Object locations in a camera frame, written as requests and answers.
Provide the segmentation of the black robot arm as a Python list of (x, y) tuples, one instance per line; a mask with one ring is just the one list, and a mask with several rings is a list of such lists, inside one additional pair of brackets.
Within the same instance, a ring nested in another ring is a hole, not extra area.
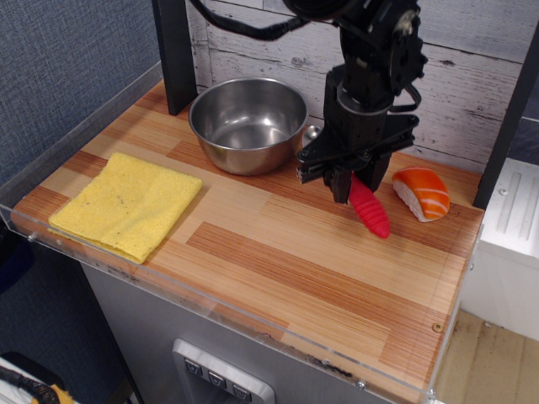
[(343, 64), (328, 72), (320, 134), (298, 153), (297, 174), (321, 178), (347, 203), (353, 178), (377, 191), (394, 152), (414, 143), (421, 102), (413, 83), (427, 62), (415, 1), (288, 1), (309, 21), (339, 27)]

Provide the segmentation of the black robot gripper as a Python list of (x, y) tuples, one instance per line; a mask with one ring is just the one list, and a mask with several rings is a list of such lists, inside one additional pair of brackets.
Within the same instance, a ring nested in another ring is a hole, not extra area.
[(368, 189), (378, 189), (392, 154), (413, 145), (419, 118), (394, 114), (390, 104), (364, 109), (344, 91), (344, 76), (343, 65), (326, 76), (324, 125), (318, 137), (298, 153), (297, 175), (302, 183), (323, 178), (334, 202), (346, 205), (353, 171)]

